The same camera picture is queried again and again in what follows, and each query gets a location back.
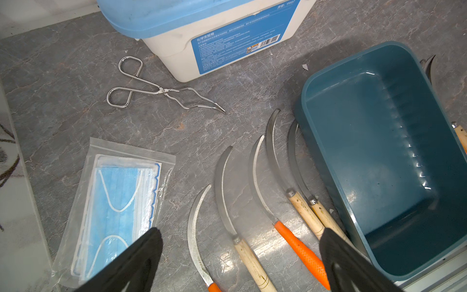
curved blade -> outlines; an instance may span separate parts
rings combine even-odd
[[[433,60],[436,55],[433,55],[426,60],[425,64],[423,65],[423,71],[425,71],[426,76],[428,77],[428,80],[430,83],[432,83],[432,65],[433,65]]]
[[[238,234],[234,228],[234,225],[232,224],[232,221],[230,220],[229,213],[227,212],[226,200],[224,198],[224,172],[226,170],[227,160],[229,159],[233,148],[233,146],[227,147],[217,162],[214,180],[214,192],[216,193],[216,204],[217,209],[219,210],[220,218],[222,219],[222,223],[224,223],[224,226],[230,235],[235,238],[238,236]]]
[[[275,224],[279,220],[274,216],[274,213],[272,213],[268,205],[266,205],[266,201],[261,195],[258,179],[256,177],[256,162],[258,160],[258,153],[260,152],[260,147],[263,140],[264,135],[261,135],[261,137],[258,139],[258,141],[256,141],[256,143],[253,145],[253,148],[251,149],[250,161],[248,163],[248,182],[250,184],[251,193],[253,194],[253,199],[259,206],[262,205],[264,207],[261,208],[261,210],[271,220],[272,224]]]
[[[266,153],[268,154],[269,166],[272,173],[274,173],[279,185],[287,192],[290,186],[282,176],[279,163],[277,162],[276,150],[274,149],[274,127],[276,126],[277,115],[279,115],[280,111],[280,109],[276,109],[269,118],[268,128],[266,129]]]
[[[306,187],[305,182],[303,181],[302,174],[300,173],[300,169],[298,168],[297,157],[295,156],[295,136],[298,130],[298,122],[294,120],[292,126],[289,130],[289,140],[287,142],[287,148],[289,151],[289,163],[290,169],[292,170],[293,177],[298,184],[298,187],[302,191],[302,194],[305,195],[306,199],[311,200],[313,199],[313,195],[311,194],[308,187]]]
[[[188,250],[190,251],[191,259],[208,287],[213,283],[213,280],[211,276],[209,276],[206,266],[204,266],[203,260],[201,260],[201,255],[199,254],[198,241],[196,240],[196,220],[198,219],[199,209],[201,208],[204,197],[210,189],[211,185],[207,185],[204,190],[196,196],[193,206],[191,206],[187,229]]]

white plastic box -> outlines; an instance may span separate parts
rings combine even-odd
[[[143,39],[178,81],[187,82],[289,39],[315,0],[98,2],[117,31]]]

face mask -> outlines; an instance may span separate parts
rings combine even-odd
[[[151,227],[156,203],[160,164],[123,157],[114,157],[113,161],[100,158],[93,170],[72,269],[80,282],[96,275]]]

plastic container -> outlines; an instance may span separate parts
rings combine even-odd
[[[393,281],[467,240],[467,156],[406,46],[313,74],[295,116],[355,246]]]
[[[143,39],[187,82],[290,38],[315,0],[98,0],[112,26]]]

barcode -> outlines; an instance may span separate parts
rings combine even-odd
[[[262,47],[267,46],[267,45],[269,45],[270,43],[276,42],[276,41],[279,39],[280,36],[281,36],[281,35],[276,35],[276,36],[273,36],[272,38],[269,38],[269,39],[267,39],[267,40],[265,40],[265,41],[262,41],[262,42],[260,43],[258,49],[261,49]]]

